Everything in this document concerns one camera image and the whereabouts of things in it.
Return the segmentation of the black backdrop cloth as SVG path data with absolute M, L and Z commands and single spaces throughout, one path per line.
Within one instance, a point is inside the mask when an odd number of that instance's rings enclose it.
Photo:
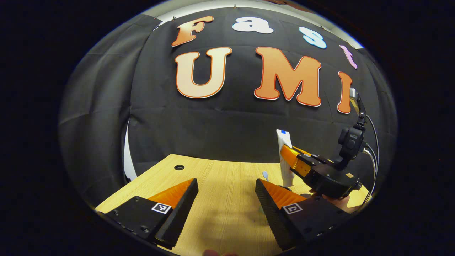
M 321 105 L 281 93 L 255 96 L 262 76 L 259 47 L 276 48 L 295 67 L 321 63 Z M 398 132 L 390 86 L 365 49 L 316 25 L 257 8 L 203 10 L 161 21 L 139 14 L 101 39 L 70 76 L 59 113 L 62 157 L 75 188 L 97 206 L 126 185 L 128 139 L 137 175 L 169 154 L 237 162 L 278 162 L 276 130 L 297 147 L 338 157 L 338 137 L 357 115 L 338 111 L 342 83 L 352 78 L 366 113 L 365 140 L 380 152 L 379 188 Z

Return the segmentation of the white toothpaste tube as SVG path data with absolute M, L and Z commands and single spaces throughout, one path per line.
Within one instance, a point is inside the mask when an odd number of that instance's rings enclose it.
M 291 172 L 290 165 L 284 160 L 283 156 L 281 155 L 281 149 L 284 145 L 291 148 L 291 139 L 290 133 L 284 130 L 276 130 L 277 133 L 277 140 L 278 140 L 278 156 L 279 156 L 279 163 L 280 163 L 280 170 L 281 170 L 281 177 L 283 180 L 283 187 L 289 188 L 293 186 L 293 181 L 295 174 Z

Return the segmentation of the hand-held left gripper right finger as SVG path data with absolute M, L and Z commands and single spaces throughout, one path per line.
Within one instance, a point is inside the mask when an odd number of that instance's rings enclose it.
M 255 193 L 283 251 L 321 238 L 351 218 L 351 214 L 320 196 L 306 199 L 259 178 Z

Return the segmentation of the wooden desktop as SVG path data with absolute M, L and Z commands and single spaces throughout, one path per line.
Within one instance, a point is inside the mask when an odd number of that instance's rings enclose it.
M 255 193 L 263 172 L 282 184 L 278 163 L 229 162 L 170 154 L 97 207 L 107 213 L 133 196 L 149 198 L 196 178 L 198 194 L 176 246 L 166 252 L 202 256 L 212 249 L 239 256 L 275 256 L 282 252 L 259 210 Z

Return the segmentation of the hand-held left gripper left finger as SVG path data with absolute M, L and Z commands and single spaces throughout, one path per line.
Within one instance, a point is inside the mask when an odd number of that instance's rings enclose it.
M 172 249 L 197 194 L 198 181 L 192 178 L 149 198 L 133 196 L 103 215 L 114 225 L 148 243 Z

